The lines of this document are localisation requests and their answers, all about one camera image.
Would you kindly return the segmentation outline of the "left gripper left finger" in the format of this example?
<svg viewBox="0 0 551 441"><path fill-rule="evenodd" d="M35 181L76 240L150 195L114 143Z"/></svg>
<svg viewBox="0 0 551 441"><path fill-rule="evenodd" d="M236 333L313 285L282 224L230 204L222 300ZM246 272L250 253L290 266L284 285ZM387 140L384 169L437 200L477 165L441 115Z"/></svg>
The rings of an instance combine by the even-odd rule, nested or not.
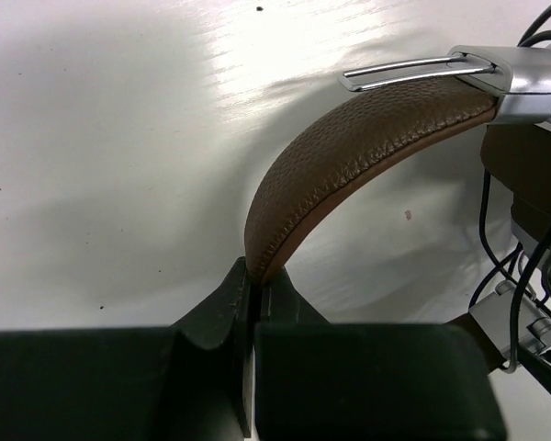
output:
<svg viewBox="0 0 551 441"><path fill-rule="evenodd" d="M243 440L252 432L243 259L177 322L0 332L0 440Z"/></svg>

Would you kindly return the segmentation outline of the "brown silver headphones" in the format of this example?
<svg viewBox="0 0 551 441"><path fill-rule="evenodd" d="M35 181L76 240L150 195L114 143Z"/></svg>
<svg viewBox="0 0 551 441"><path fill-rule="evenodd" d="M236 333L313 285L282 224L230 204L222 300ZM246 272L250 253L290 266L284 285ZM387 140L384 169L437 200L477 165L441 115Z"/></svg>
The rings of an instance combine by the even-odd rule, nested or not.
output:
<svg viewBox="0 0 551 441"><path fill-rule="evenodd" d="M308 235L358 189L392 166L480 125L487 178L513 192L512 229L551 300L551 32L517 47L457 46L445 57L380 64L373 81L293 140L258 187L244 230L247 272L272 279Z"/></svg>

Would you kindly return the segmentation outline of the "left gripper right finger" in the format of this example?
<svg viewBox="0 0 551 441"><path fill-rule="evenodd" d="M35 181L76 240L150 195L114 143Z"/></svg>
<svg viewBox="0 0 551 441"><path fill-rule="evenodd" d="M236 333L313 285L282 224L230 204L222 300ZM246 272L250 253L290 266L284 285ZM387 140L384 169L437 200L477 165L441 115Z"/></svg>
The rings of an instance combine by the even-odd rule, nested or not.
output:
<svg viewBox="0 0 551 441"><path fill-rule="evenodd" d="M262 440L504 440L476 321L331 323L280 272L253 286Z"/></svg>

